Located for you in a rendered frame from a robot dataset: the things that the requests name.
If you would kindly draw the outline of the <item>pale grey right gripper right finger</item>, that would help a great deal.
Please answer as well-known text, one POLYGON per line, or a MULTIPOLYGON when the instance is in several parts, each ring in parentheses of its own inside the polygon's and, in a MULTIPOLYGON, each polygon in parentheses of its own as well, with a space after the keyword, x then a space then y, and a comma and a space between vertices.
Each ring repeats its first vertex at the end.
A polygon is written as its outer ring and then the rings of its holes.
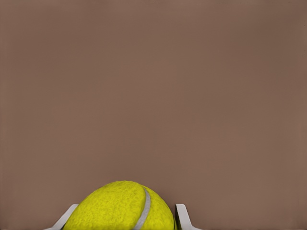
POLYGON ((184 204, 176 204, 175 219, 178 230, 202 230, 192 225, 187 208, 184 204))

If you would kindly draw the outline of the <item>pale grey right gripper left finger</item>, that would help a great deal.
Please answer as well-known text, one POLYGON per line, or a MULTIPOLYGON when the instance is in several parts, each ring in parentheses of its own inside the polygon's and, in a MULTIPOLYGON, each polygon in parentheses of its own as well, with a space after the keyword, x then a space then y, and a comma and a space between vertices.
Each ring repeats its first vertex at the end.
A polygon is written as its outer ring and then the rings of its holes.
POLYGON ((58 219, 58 221, 50 228, 50 230, 62 230, 77 206, 78 204, 71 205, 67 211, 58 219))

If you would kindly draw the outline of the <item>yellow tennis ball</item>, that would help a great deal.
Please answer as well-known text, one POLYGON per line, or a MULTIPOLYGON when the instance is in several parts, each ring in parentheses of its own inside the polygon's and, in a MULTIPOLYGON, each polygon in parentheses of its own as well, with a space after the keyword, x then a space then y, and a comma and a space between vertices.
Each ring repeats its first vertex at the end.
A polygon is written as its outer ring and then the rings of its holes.
POLYGON ((166 202, 133 181, 116 181, 87 196, 63 230, 177 230, 166 202))

